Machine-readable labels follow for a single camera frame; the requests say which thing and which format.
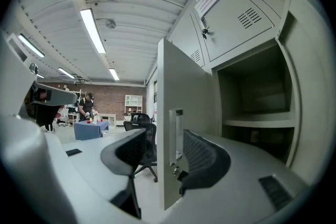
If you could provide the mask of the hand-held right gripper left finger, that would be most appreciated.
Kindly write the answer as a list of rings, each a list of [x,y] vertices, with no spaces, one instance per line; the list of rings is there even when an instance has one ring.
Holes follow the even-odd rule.
[[[86,183],[102,198],[141,219],[133,175],[145,152],[145,129],[63,145]]]

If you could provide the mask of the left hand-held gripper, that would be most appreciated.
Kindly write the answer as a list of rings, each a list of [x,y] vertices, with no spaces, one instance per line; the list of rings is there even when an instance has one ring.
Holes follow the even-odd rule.
[[[70,91],[60,90],[38,82],[34,82],[28,92],[28,104],[36,106],[36,123],[39,126],[52,125],[59,109],[63,105],[74,104],[77,95]]]

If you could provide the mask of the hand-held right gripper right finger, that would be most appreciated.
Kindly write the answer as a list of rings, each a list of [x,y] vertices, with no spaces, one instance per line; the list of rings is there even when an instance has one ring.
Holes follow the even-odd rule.
[[[307,188],[281,161],[249,144],[185,130],[183,155],[181,199],[164,223],[273,223]]]

